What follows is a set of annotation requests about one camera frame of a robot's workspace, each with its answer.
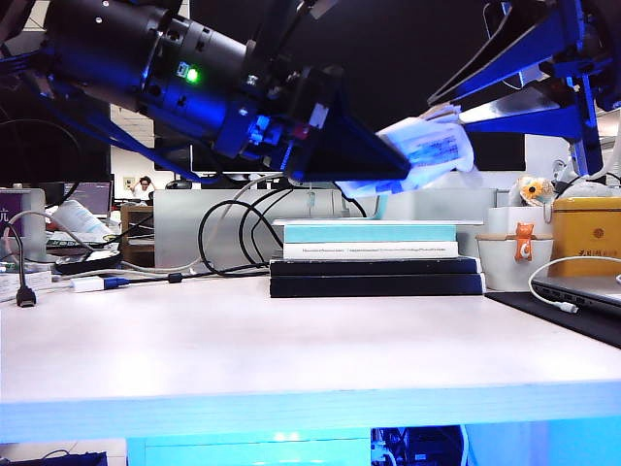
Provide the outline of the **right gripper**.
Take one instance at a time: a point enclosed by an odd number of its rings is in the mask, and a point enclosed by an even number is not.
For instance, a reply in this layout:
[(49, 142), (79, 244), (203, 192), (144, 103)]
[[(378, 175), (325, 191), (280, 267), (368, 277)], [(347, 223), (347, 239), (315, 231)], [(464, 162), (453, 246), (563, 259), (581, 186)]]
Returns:
[(551, 58), (554, 80), (460, 115), (470, 132), (561, 137), (582, 176), (604, 168), (598, 112), (605, 109), (605, 31), (591, 1), (512, 1), (499, 28), (428, 103), (459, 101)]

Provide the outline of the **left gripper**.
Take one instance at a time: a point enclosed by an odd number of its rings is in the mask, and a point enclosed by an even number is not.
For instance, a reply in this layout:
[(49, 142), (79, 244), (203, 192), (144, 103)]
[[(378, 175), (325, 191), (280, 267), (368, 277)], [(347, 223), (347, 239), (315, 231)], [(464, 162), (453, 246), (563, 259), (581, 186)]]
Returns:
[(407, 158), (349, 111), (339, 67), (297, 66), (258, 42), (217, 49), (226, 113), (214, 150), (298, 182), (402, 180)]

